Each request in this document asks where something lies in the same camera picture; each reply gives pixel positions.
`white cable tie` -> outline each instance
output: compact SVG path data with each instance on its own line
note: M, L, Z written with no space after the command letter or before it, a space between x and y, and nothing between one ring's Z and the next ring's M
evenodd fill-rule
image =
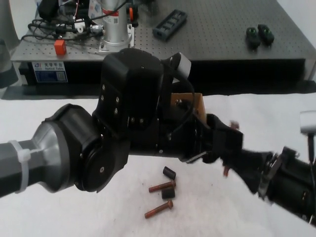
M21 187L20 190L15 192L16 194L21 193L26 190L29 184L29 164L28 161L31 159L31 151L30 149L23 149L18 141L9 141L12 146L15 148L18 160L21 163L22 169L22 179L21 179Z

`copper screw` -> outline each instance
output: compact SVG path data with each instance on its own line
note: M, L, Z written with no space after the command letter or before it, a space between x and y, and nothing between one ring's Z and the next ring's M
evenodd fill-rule
M169 187L175 187L175 186L176 186L176 181L172 180L172 181L170 181L168 183L164 183L164 184L160 184L160 185L157 185L157 186L150 187L148 190L149 190L150 193L152 193L154 191L158 191L158 190L169 188Z
M154 210L151 210L147 213L145 213L145 218L148 219L154 215L156 215L157 213L167 209L167 208L172 208L173 207L173 202L172 200L168 200L168 202L166 202L165 204L159 206L159 207L156 207Z

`robotic arm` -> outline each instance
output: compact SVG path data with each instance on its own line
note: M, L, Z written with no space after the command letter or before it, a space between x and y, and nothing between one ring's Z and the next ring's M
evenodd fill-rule
M243 150L241 132L195 106L186 80L190 66L180 53L167 60L132 48L108 55L92 115L68 104L45 119L31 140L0 144L0 197L35 183L50 192L72 185L99 192L129 155L187 163L220 158L253 194L315 224L310 166L289 148L280 155ZM172 101L174 78L192 95Z

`white cloth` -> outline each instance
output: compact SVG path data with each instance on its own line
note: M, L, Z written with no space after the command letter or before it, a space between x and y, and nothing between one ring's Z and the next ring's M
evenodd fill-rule
M244 147L280 152L289 146L307 161L306 138L300 134L299 112L316 109L316 94L236 95L204 97L206 111L223 122L236 120ZM0 143L31 139L44 118L66 103L90 113L97 100L0 100ZM168 181L164 166L177 172L174 207L146 220L144 213L164 203L148 187ZM316 229L253 196L220 162L187 165L176 158L130 156L100 193L69 188L50 194L40 185L0 199L3 237L315 237Z

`cardboard box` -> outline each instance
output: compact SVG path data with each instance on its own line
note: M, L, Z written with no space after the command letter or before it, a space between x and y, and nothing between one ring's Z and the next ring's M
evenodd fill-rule
M192 101L193 96L191 93L172 93L171 105L176 104L176 100L189 100ZM203 95L201 93L195 93L195 105L194 108L198 111L199 118L206 123L206 112L203 102Z

